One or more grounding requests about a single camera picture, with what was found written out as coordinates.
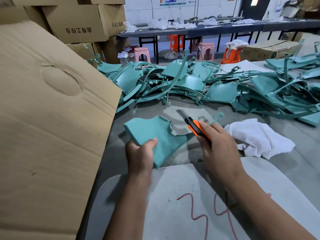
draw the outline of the forearm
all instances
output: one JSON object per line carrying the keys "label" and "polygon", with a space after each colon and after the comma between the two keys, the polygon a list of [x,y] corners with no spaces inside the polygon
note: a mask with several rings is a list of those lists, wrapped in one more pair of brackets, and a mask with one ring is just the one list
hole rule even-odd
{"label": "forearm", "polygon": [[141,240],[150,179],[130,176],[114,209],[104,240]]}
{"label": "forearm", "polygon": [[268,240],[316,240],[282,209],[258,183],[245,175],[230,187],[233,196]]}

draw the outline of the red handwritten number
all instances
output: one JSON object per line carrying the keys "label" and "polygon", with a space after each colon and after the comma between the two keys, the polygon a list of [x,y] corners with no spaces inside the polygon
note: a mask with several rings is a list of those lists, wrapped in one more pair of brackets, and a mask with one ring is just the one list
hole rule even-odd
{"label": "red handwritten number", "polygon": [[198,217],[196,217],[196,218],[193,217],[193,195],[190,194],[190,193],[186,193],[186,194],[180,196],[177,200],[180,200],[180,199],[182,199],[183,197],[185,197],[185,196],[187,196],[187,195],[190,195],[190,196],[191,196],[191,219],[194,220],[194,221],[196,221],[196,220],[200,219],[201,217],[205,217],[206,223],[205,223],[204,240],[207,240],[209,220],[208,220],[207,215],[204,215],[204,214],[202,214],[202,215],[200,215],[200,216],[198,216]]}
{"label": "red handwritten number", "polygon": [[[205,217],[206,218],[206,224],[205,224],[205,234],[204,234],[204,240],[207,239],[207,236],[208,236],[208,217],[207,215],[205,214],[202,214],[196,218],[193,217],[193,195],[191,193],[186,193],[182,196],[180,196],[177,200],[180,200],[181,198],[187,196],[187,195],[190,195],[191,196],[191,218],[192,220],[196,221],[198,220],[199,218],[201,217]],[[213,209],[214,209],[214,213],[217,215],[217,216],[222,216],[224,214],[227,214],[228,215],[228,219],[229,219],[229,224],[230,224],[230,227],[231,227],[231,230],[232,230],[232,233],[234,235],[234,238],[235,240],[238,240],[238,237],[236,235],[236,232],[234,230],[234,227],[233,227],[233,224],[232,224],[232,220],[231,220],[231,215],[230,215],[230,209],[232,209],[233,207],[236,206],[236,204],[234,205],[231,205],[230,207],[228,207],[228,194],[226,192],[226,209],[224,211],[222,211],[221,213],[217,213],[217,209],[216,209],[216,200],[217,200],[217,193],[214,195],[214,199],[213,199]]]}

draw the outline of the table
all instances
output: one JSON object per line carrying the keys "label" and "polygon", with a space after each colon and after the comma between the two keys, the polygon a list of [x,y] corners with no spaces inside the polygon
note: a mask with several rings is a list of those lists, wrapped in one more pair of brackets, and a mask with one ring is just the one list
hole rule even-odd
{"label": "table", "polygon": [[[254,62],[254,64],[263,67],[265,61]],[[298,76],[300,72],[296,69],[289,71],[293,76]],[[259,122],[268,124],[275,132],[292,140],[296,144],[292,152],[275,155],[269,161],[284,173],[320,211],[320,127],[315,128],[296,120],[281,120],[255,113],[235,113],[226,104],[205,103],[198,106],[192,100],[179,96],[170,95],[169,102],[170,105],[179,106],[181,109],[205,108],[212,116],[223,112],[225,117],[220,122],[223,126],[235,121],[258,118]],[[167,107],[168,105],[162,105],[162,101],[156,99],[145,103],[131,104],[115,115],[77,239],[84,239],[89,212],[100,186],[110,177],[127,173],[125,144],[129,141],[129,136],[126,135],[123,124],[135,117],[144,119],[151,119],[155,116],[166,117],[164,110]],[[163,166],[198,162],[202,158],[201,147],[194,137],[179,148]]]}
{"label": "table", "polygon": [[[260,32],[270,32],[268,40],[271,37],[272,32],[281,31],[281,34],[278,39],[281,39],[282,34],[284,32],[292,32],[295,31],[295,35],[293,39],[295,39],[297,33],[299,31],[315,31],[320,29],[320,20],[307,19],[306,21],[290,21],[290,22],[277,22],[270,23],[267,21],[258,21],[252,25],[243,25],[243,26],[233,26],[234,24],[220,24],[222,27],[216,28],[205,28],[204,25],[199,24],[195,29],[166,29],[166,30],[149,30],[147,28],[138,29],[135,32],[122,32],[118,34],[121,37],[139,37],[139,44],[142,47],[142,44],[154,44],[155,56],[157,59],[157,64],[159,64],[159,56],[158,56],[158,36],[170,36],[170,35],[178,35],[183,36],[183,50],[185,49],[185,40],[191,40],[193,38],[201,39],[202,36],[211,36],[211,35],[219,35],[217,52],[219,51],[221,35],[223,34],[232,34],[231,40],[233,38],[249,36],[249,43],[252,39],[252,35],[254,32],[258,32],[255,43],[257,43]],[[151,38],[153,41],[142,41],[142,39]]]}

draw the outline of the left hand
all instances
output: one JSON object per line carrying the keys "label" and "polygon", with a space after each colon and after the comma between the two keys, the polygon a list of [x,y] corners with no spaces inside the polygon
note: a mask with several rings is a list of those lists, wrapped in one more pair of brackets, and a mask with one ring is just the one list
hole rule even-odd
{"label": "left hand", "polygon": [[152,149],[158,144],[158,139],[148,140],[142,146],[137,146],[131,140],[125,146],[128,161],[128,174],[130,176],[146,176],[151,179],[153,167]]}

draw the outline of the hand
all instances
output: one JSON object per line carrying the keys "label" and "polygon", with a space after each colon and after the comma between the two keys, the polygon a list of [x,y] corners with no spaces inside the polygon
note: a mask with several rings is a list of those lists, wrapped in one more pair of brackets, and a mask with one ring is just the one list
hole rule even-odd
{"label": "hand", "polygon": [[148,140],[142,146],[137,146],[129,141],[125,146],[125,154],[128,161],[128,172],[130,176],[147,176],[151,179],[153,167],[152,149],[158,144],[158,139]]}
{"label": "hand", "polygon": [[205,138],[197,137],[202,147],[205,164],[223,185],[230,187],[239,177],[247,175],[239,157],[237,144],[218,123],[208,125],[199,121],[199,124],[212,142],[210,148]]}

